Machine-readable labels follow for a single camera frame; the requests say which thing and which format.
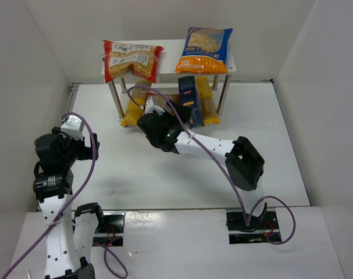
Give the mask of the blue Barilla rigatoni box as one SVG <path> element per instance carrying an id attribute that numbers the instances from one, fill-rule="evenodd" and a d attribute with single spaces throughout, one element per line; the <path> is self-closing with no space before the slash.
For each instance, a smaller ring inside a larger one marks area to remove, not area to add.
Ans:
<path id="1" fill-rule="evenodd" d="M 201 99 L 199 96 L 194 76 L 185 76 L 178 79 L 180 105 L 191 108 L 191 116 L 188 121 L 190 128 L 203 127 Z"/>

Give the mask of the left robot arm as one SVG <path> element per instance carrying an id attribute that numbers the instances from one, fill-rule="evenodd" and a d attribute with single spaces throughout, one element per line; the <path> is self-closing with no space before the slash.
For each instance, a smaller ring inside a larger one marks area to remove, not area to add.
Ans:
<path id="1" fill-rule="evenodd" d="M 95 278 L 90 261 L 93 237 L 103 219 L 96 202 L 81 205 L 72 212 L 71 167 L 77 160 L 92 160 L 99 142 L 85 146 L 83 125 L 64 124 L 34 142 L 39 158 L 34 168 L 33 190 L 42 210 L 46 234 L 45 278 Z"/>

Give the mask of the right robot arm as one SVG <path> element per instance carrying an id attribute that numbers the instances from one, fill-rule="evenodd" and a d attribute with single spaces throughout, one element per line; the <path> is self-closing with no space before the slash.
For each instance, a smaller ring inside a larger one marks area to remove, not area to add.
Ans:
<path id="1" fill-rule="evenodd" d="M 265 161 L 249 139 L 225 140 L 184 130 L 171 107 L 158 106 L 152 99 L 145 103 L 145 113 L 137 125 L 145 133 L 149 143 L 164 152 L 215 158 L 227 171 L 235 189 L 238 190 L 245 210 L 252 214 L 250 225 L 263 222 L 267 206 L 256 202 L 263 197 L 258 183 L 264 172 Z"/>

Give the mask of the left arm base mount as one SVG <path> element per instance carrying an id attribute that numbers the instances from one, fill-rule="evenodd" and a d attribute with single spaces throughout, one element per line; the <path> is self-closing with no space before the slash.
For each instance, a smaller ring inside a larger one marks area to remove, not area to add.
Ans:
<path id="1" fill-rule="evenodd" d="M 124 213 L 94 212 L 92 210 L 74 213 L 74 244 L 76 249 L 92 244 L 122 246 L 124 234 Z"/>

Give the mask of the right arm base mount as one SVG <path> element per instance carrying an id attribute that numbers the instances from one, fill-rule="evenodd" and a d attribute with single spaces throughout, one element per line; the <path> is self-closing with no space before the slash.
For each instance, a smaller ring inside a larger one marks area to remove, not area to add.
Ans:
<path id="1" fill-rule="evenodd" d="M 282 241 L 276 212 L 268 210 L 263 217 L 251 218 L 250 226 L 246 226 L 240 210 L 226 211 L 226 227 L 229 244 L 268 243 L 268 239 L 278 243 Z"/>

